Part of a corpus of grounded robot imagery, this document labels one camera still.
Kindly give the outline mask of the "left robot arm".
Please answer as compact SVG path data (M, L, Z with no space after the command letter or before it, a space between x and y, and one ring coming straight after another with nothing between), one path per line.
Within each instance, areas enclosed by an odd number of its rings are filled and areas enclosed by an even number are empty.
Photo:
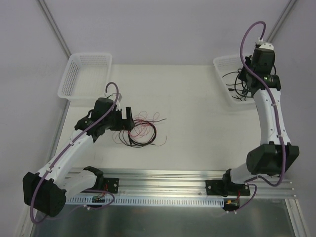
M90 189L104 189L104 173L87 166L79 174L67 178L77 159L90 148L106 130L131 131L135 127L131 107L122 110L109 98L98 98L94 108L81 118L65 144L43 168L36 173L28 172L23 177L24 203L49 217L57 216L66 200Z

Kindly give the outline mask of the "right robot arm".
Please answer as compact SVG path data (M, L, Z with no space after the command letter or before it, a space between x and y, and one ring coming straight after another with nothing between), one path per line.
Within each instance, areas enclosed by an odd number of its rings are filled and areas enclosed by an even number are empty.
M228 195L256 179L277 187L299 155L299 147L292 145L283 122L280 79L271 75L274 63L274 50L262 46L243 61L242 78L256 105L261 138L260 145L248 152L243 165L228 169L223 175L221 187Z

